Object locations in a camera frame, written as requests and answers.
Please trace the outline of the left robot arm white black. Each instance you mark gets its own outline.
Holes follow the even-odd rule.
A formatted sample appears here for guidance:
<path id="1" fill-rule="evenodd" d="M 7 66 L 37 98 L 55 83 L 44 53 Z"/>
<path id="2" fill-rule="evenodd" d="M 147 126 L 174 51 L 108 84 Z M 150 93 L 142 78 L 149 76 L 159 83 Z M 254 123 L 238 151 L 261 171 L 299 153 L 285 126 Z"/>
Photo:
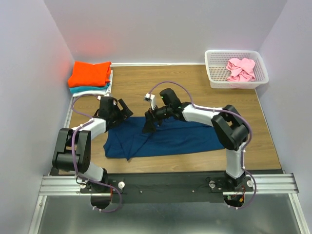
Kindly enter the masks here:
<path id="1" fill-rule="evenodd" d="M 61 128 L 54 149 L 53 168 L 74 172 L 76 177 L 102 193 L 119 189 L 108 182 L 107 171 L 91 162 L 91 142 L 97 136 L 119 126 L 133 115 L 123 99 L 99 96 L 99 108 L 88 121 L 74 128 Z"/>

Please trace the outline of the dark blue t shirt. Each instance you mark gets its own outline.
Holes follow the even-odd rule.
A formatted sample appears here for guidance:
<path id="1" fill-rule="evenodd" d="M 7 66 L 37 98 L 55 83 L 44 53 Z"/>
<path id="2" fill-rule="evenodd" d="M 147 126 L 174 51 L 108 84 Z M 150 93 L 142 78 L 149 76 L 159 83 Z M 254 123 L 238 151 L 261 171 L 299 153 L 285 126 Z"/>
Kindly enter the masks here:
<path id="1" fill-rule="evenodd" d="M 222 150 L 215 130 L 197 122 L 173 118 L 163 121 L 154 133 L 143 133 L 144 117 L 130 117 L 108 131 L 103 145 L 107 158 L 169 156 Z"/>

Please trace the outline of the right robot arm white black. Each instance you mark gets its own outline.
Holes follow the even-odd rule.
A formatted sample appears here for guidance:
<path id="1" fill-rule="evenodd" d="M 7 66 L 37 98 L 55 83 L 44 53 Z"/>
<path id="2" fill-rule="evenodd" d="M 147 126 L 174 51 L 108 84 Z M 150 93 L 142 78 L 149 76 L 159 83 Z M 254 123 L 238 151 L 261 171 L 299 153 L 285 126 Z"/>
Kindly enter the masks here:
<path id="1" fill-rule="evenodd" d="M 160 97 L 164 103 L 163 107 L 157 107 L 155 95 L 147 93 L 144 97 L 144 100 L 149 102 L 150 108 L 145 112 L 143 133 L 154 133 L 156 123 L 160 124 L 170 117 L 213 127 L 219 142 L 226 149 L 227 167 L 222 181 L 230 191 L 241 187 L 246 176 L 244 154 L 246 144 L 250 142 L 248 135 L 251 134 L 251 130 L 237 110 L 232 105 L 224 108 L 208 108 L 192 102 L 181 102 L 171 88 L 162 90 Z"/>

